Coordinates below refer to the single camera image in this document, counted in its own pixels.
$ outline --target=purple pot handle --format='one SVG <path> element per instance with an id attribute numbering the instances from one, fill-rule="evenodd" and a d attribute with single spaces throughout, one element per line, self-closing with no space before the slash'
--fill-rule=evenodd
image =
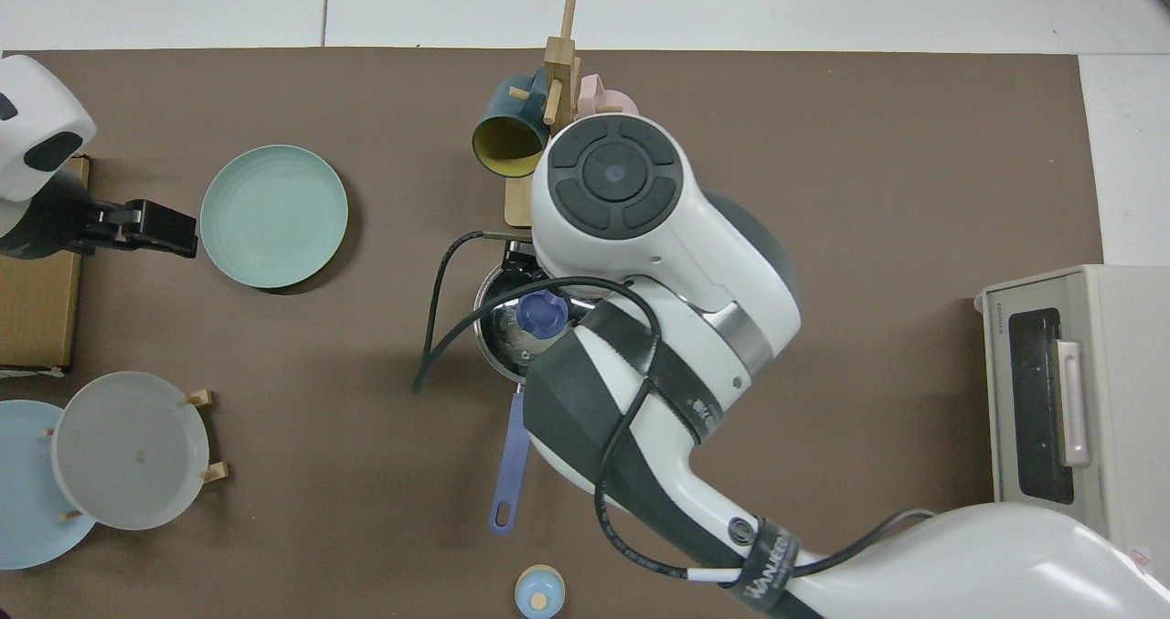
<path id="1" fill-rule="evenodd" d="M 496 476 L 496 494 L 491 498 L 491 515 L 488 527 L 497 535 L 507 535 L 516 525 L 516 505 L 524 484 L 524 467 L 528 465 L 528 429 L 524 428 L 524 392 L 512 396 L 508 412 L 508 434 L 504 452 L 500 458 L 500 474 Z"/>

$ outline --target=purple lid knob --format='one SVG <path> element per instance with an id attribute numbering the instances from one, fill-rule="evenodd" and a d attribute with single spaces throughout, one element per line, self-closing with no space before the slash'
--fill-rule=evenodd
<path id="1" fill-rule="evenodd" d="M 548 341 L 569 324 L 569 305 L 548 290 L 529 293 L 519 298 L 516 307 L 516 324 L 536 338 Z"/>

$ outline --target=dark teal mug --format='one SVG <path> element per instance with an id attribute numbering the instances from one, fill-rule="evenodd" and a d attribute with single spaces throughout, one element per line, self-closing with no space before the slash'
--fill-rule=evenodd
<path id="1" fill-rule="evenodd" d="M 472 149 L 480 164 L 505 178 L 531 174 L 549 144 L 549 126 L 544 124 L 548 97 L 543 66 L 535 76 L 501 82 L 472 132 Z"/>

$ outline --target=oven door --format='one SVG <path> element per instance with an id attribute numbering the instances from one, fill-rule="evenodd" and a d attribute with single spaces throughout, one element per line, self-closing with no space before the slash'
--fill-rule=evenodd
<path id="1" fill-rule="evenodd" d="M 1108 538 L 1085 274 L 986 300 L 997 498 L 1059 511 Z"/>

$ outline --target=white plate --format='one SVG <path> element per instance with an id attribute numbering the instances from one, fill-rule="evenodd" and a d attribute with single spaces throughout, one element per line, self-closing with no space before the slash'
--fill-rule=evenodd
<path id="1" fill-rule="evenodd" d="M 163 378 L 115 372 L 77 391 L 53 435 L 53 473 L 98 523 L 157 528 L 183 514 L 207 470 L 207 432 Z"/>
<path id="2" fill-rule="evenodd" d="M 67 521 L 74 507 L 53 477 L 53 440 L 61 410 L 29 399 L 0 403 L 0 571 L 56 559 L 94 527 L 89 516 Z"/>

